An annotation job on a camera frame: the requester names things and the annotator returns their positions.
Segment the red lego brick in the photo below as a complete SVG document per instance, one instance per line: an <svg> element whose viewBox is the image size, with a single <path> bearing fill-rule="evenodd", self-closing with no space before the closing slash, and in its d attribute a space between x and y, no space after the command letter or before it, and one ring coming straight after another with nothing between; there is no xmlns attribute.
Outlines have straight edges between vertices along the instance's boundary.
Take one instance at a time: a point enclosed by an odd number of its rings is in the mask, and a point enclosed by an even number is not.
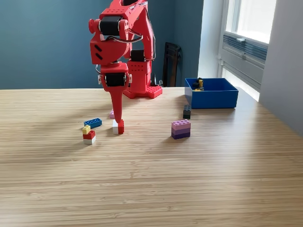
<svg viewBox="0 0 303 227"><path fill-rule="evenodd" d="M91 130L87 135L83 135L83 139L92 140L95 137L95 131Z"/></svg>
<svg viewBox="0 0 303 227"><path fill-rule="evenodd" d="M123 134L124 133L124 121L121 119L120 123L118 124L118 133Z"/></svg>

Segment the white wall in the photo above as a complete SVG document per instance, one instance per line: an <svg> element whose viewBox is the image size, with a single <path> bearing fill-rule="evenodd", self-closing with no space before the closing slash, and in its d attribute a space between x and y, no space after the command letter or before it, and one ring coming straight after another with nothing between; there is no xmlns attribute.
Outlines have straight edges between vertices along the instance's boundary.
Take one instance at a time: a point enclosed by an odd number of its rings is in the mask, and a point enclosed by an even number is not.
<svg viewBox="0 0 303 227"><path fill-rule="evenodd" d="M215 78L224 0L204 0L198 77Z"/></svg>
<svg viewBox="0 0 303 227"><path fill-rule="evenodd" d="M260 102L303 135L303 0L277 0Z"/></svg>

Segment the lego brick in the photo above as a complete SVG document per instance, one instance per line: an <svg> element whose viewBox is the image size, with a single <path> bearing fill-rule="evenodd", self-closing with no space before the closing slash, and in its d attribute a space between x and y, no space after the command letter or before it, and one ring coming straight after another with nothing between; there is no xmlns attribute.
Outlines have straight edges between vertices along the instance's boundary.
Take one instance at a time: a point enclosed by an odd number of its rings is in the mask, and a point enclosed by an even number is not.
<svg viewBox="0 0 303 227"><path fill-rule="evenodd" d="M184 105L183 115L190 115L190 114L191 114L191 105Z"/></svg>
<svg viewBox="0 0 303 227"><path fill-rule="evenodd" d="M190 128L190 121L189 120L179 120L171 123L171 127L174 130L180 130L180 129L187 129Z"/></svg>
<svg viewBox="0 0 303 227"><path fill-rule="evenodd" d="M95 141L96 141L96 136L91 140L86 140L86 139L83 140L84 144L87 145L92 145Z"/></svg>
<svg viewBox="0 0 303 227"><path fill-rule="evenodd" d="M199 88L199 82L194 82L194 83L193 83L193 87Z"/></svg>
<svg viewBox="0 0 303 227"><path fill-rule="evenodd" d="M112 111L109 113L109 118L110 118L110 119L114 119L114 118L115 118L114 110L112 110Z"/></svg>
<svg viewBox="0 0 303 227"><path fill-rule="evenodd" d="M118 134L124 133L124 121L121 119L120 123L118 124Z"/></svg>
<svg viewBox="0 0 303 227"><path fill-rule="evenodd" d="M119 134L118 123L115 121L115 119L113 119L113 133L114 134Z"/></svg>
<svg viewBox="0 0 303 227"><path fill-rule="evenodd" d="M203 87L203 80L199 80L199 87Z"/></svg>
<svg viewBox="0 0 303 227"><path fill-rule="evenodd" d="M91 130L88 134L84 134L83 138L86 140L92 140L96 136L95 131Z"/></svg>
<svg viewBox="0 0 303 227"><path fill-rule="evenodd" d="M100 125L102 125L102 121L99 118L89 120L84 122L84 126L89 125L91 129L96 128Z"/></svg>
<svg viewBox="0 0 303 227"><path fill-rule="evenodd" d="M171 129L171 133L174 135L180 135L180 134L184 134L184 133L188 133L188 132L190 132L190 128L179 129L179 130L174 130L173 128Z"/></svg>
<svg viewBox="0 0 303 227"><path fill-rule="evenodd" d="M82 134L87 135L90 132L90 126L85 125L84 128L82 129Z"/></svg>
<svg viewBox="0 0 303 227"><path fill-rule="evenodd" d="M188 119L188 120L190 120L190 114L183 114L183 119Z"/></svg>
<svg viewBox="0 0 303 227"><path fill-rule="evenodd" d="M186 137L190 137L190 132L188 133L183 133L183 134L179 134L179 135L175 135L175 134L171 134L172 138L174 138L175 140L181 139L181 138L186 138Z"/></svg>

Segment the blue bin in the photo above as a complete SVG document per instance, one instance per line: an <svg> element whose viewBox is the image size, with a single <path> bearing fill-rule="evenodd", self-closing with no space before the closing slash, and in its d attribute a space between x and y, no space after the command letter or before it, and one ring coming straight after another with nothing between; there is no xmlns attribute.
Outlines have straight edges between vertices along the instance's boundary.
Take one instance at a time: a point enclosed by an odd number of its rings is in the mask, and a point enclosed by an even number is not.
<svg viewBox="0 0 303 227"><path fill-rule="evenodd" d="M193 109L235 108L238 90L225 78L203 80L204 91L193 91L197 78L185 79L185 96Z"/></svg>

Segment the pink lego brick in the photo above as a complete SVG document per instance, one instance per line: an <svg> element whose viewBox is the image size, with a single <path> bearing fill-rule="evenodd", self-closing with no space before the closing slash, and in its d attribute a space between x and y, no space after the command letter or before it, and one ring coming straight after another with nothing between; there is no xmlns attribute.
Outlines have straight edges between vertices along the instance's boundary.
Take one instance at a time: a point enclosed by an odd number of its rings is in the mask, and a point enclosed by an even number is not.
<svg viewBox="0 0 303 227"><path fill-rule="evenodd" d="M110 113L109 113L109 118L110 119L114 119L115 116L114 116L114 110L112 110Z"/></svg>
<svg viewBox="0 0 303 227"><path fill-rule="evenodd" d="M174 130L180 130L180 129L188 129L190 128L190 121L189 120L180 120L180 121L176 121L171 123L171 127Z"/></svg>

